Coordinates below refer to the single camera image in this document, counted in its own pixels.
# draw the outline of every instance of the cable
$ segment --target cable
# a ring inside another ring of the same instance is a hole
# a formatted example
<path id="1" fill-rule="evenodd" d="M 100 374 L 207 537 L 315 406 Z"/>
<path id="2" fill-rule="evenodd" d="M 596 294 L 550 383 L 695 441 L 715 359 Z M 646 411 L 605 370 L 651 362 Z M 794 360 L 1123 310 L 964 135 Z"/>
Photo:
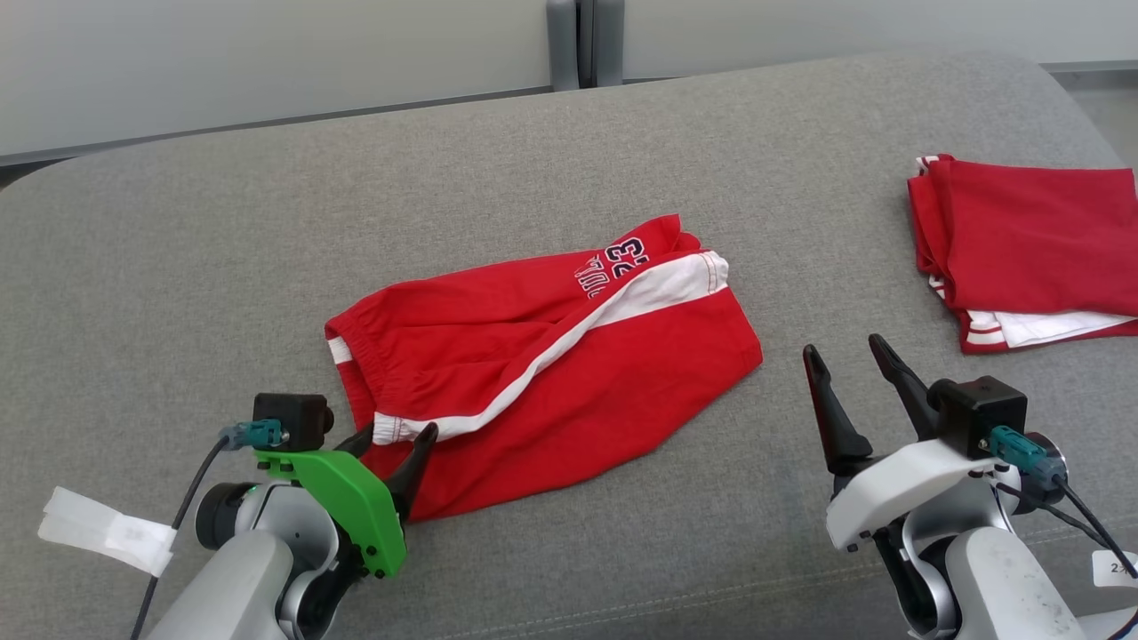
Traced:
<path id="1" fill-rule="evenodd" d="M 182 499 L 182 506 L 178 508 L 178 514 L 174 516 L 174 523 L 170 525 L 170 528 L 178 531 L 182 526 L 182 520 L 185 519 L 185 512 L 190 510 L 190 502 L 193 501 L 193 494 L 198 492 L 198 486 L 201 484 L 201 478 L 205 477 L 206 470 L 209 465 L 213 463 L 214 458 L 217 453 L 229 443 L 229 436 L 222 436 L 214 444 L 209 453 L 206 453 L 206 459 L 201 461 L 201 466 L 198 467 L 198 473 L 195 474 L 193 479 L 190 481 L 190 489 L 185 492 L 185 498 Z M 134 630 L 131 631 L 131 640 L 139 640 L 142 635 L 142 623 L 146 622 L 146 614 L 150 610 L 150 600 L 154 599 L 154 590 L 158 586 L 158 576 L 151 576 L 150 583 L 146 586 L 146 594 L 142 596 L 142 605 L 139 606 L 139 617 L 134 621 Z"/>
<path id="2" fill-rule="evenodd" d="M 1073 517 L 1069 516 L 1067 514 L 1065 514 L 1065 512 L 1056 509 L 1055 507 L 1048 504 L 1047 502 L 1044 502 L 1042 500 L 1037 500 L 1037 499 L 1028 495 L 1026 493 L 1024 493 L 1024 492 L 1022 492 L 1022 491 L 1020 491 L 1017 489 L 1013 489 L 1012 486 L 1006 485 L 1006 484 L 1004 484 L 1001 482 L 996 483 L 996 489 L 1003 491 L 1004 493 L 1007 493 L 1007 494 L 1011 494 L 1011 495 L 1014 495 L 1014 497 L 1019 498 L 1021 502 L 1026 502 L 1029 506 L 1031 506 L 1031 507 L 1033 507 L 1036 509 L 1042 509 L 1042 510 L 1047 511 L 1048 514 L 1055 516 L 1056 518 L 1063 520 L 1064 523 L 1066 523 L 1066 524 L 1069 524 L 1069 525 L 1078 528 L 1079 531 L 1086 533 L 1091 540 L 1095 541 L 1095 544 L 1098 544 L 1099 547 L 1103 547 L 1103 548 L 1106 547 L 1106 541 L 1103 540 L 1103 536 L 1100 536 L 1097 533 L 1095 533 L 1095 530 L 1092 530 L 1089 526 L 1085 525 L 1083 523 L 1074 519 Z"/>
<path id="3" fill-rule="evenodd" d="M 1098 518 L 1095 517 L 1095 514 L 1090 512 L 1090 509 L 1082 501 L 1082 499 L 1079 498 L 1079 494 L 1077 494 L 1074 490 L 1071 489 L 1071 485 L 1066 483 L 1066 479 L 1058 474 L 1056 474 L 1052 479 L 1055 481 L 1055 485 L 1059 487 L 1059 491 L 1062 491 L 1063 494 L 1067 497 L 1067 500 L 1070 500 L 1071 503 L 1074 504 L 1074 508 L 1079 509 L 1079 512 L 1082 514 L 1082 517 L 1087 518 L 1087 522 L 1090 523 L 1090 526 L 1095 527 L 1095 531 L 1098 532 L 1098 535 L 1103 536 L 1103 541 L 1106 542 L 1106 547 L 1111 551 L 1114 551 L 1114 556 L 1119 559 L 1119 563 L 1121 563 L 1122 566 L 1125 567 L 1127 573 L 1130 574 L 1130 577 L 1138 580 L 1138 569 L 1135 569 L 1133 564 L 1130 563 L 1130 558 L 1127 558 L 1127 555 L 1122 552 L 1122 549 L 1119 547 L 1119 543 L 1115 542 L 1113 538 L 1111 538 L 1111 534 L 1106 533 L 1106 527 L 1103 526 L 1103 523 L 1098 522 Z"/>

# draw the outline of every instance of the red shorts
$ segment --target red shorts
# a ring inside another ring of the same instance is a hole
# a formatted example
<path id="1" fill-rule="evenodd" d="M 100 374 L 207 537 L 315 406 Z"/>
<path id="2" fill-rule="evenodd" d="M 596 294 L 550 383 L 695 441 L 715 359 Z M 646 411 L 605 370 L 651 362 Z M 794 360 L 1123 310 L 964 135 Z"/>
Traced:
<path id="1" fill-rule="evenodd" d="M 762 360 L 727 263 L 649 221 L 612 245 L 403 282 L 325 337 L 363 462 L 387 477 L 439 443 L 413 519 L 568 486 L 655 449 Z"/>

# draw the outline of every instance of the gray fabric surface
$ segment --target gray fabric surface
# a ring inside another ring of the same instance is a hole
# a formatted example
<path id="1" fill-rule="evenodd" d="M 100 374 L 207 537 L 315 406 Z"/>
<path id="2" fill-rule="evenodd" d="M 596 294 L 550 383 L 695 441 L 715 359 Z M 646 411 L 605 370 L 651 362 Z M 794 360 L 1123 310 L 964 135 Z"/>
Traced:
<path id="1" fill-rule="evenodd" d="M 65 162 L 0 194 L 0 624 L 123 638 L 146 576 L 41 542 L 61 485 L 168 522 L 258 391 L 347 404 L 323 322 L 386 285 L 602 246 L 679 212 L 731 262 L 766 361 L 657 452 L 578 486 L 413 526 L 340 638 L 902 638 L 872 552 L 834 551 L 802 375 L 814 342 L 877 451 L 913 440 L 865 338 L 927 380 L 1026 392 L 1073 484 L 1138 547 L 1138 340 L 964 358 L 914 268 L 917 155 L 1116 166 L 1065 92 L 991 54 L 881 55 L 207 134 Z M 257 478 L 248 454 L 208 482 Z M 1118 601 L 1091 543 L 1020 532 L 1078 613 Z M 208 558 L 183 533 L 152 620 Z"/>

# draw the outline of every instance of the white tape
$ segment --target white tape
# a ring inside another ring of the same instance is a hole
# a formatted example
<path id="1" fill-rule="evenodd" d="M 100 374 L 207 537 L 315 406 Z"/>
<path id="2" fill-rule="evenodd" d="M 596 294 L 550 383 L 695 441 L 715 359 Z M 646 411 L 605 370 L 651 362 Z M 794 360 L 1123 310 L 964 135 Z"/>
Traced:
<path id="1" fill-rule="evenodd" d="M 1131 564 L 1138 564 L 1138 555 L 1123 551 Z M 1095 586 L 1129 586 L 1138 589 L 1138 580 L 1130 577 L 1125 567 L 1119 563 L 1113 551 L 1102 549 L 1090 555 L 1090 564 L 1095 569 Z"/>
<path id="2" fill-rule="evenodd" d="M 118 511 L 57 486 L 43 507 L 39 535 L 57 542 L 122 560 L 150 575 L 159 576 L 170 563 L 173 528 Z"/>

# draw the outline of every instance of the connector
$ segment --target connector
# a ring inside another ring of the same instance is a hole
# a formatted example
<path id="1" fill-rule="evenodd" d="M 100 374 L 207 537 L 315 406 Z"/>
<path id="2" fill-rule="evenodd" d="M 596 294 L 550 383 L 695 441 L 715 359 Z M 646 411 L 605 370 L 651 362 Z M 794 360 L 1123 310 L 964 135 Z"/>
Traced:
<path id="1" fill-rule="evenodd" d="M 273 449 L 288 442 L 288 432 L 281 428 L 281 421 L 266 418 L 249 422 L 238 422 L 222 429 L 217 437 L 229 437 L 223 448 L 225 451 L 237 451 L 244 446 L 254 449 Z"/>
<path id="2" fill-rule="evenodd" d="M 993 428 L 988 442 L 992 456 L 1036 478 L 1044 491 L 1057 489 L 1055 476 L 1066 479 L 1066 467 L 1061 459 L 1048 458 L 1046 449 L 1011 427 Z"/>

